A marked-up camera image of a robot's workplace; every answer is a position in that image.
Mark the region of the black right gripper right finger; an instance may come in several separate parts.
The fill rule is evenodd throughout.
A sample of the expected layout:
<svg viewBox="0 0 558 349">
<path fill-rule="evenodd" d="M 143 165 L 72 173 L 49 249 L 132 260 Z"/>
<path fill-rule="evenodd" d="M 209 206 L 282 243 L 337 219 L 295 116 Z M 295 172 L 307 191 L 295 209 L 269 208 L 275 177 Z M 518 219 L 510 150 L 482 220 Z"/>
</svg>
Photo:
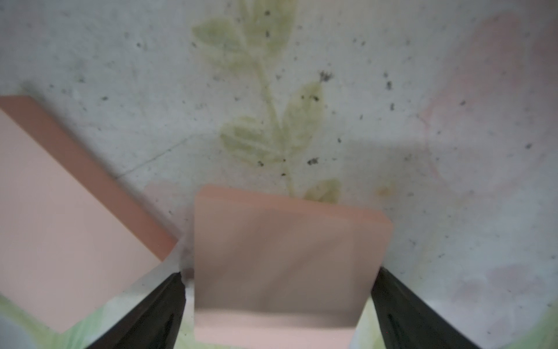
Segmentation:
<svg viewBox="0 0 558 349">
<path fill-rule="evenodd" d="M 371 298 L 387 348 L 479 348 L 384 267 Z"/>
</svg>

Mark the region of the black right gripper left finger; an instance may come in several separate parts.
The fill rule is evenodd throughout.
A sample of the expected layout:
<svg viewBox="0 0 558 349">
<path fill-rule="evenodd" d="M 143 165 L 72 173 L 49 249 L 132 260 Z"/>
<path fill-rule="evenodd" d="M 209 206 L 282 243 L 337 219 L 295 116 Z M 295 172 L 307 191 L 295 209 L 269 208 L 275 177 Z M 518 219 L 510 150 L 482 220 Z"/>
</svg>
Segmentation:
<svg viewBox="0 0 558 349">
<path fill-rule="evenodd" d="M 186 304 L 180 273 L 173 273 L 88 349 L 173 349 Z"/>
</svg>

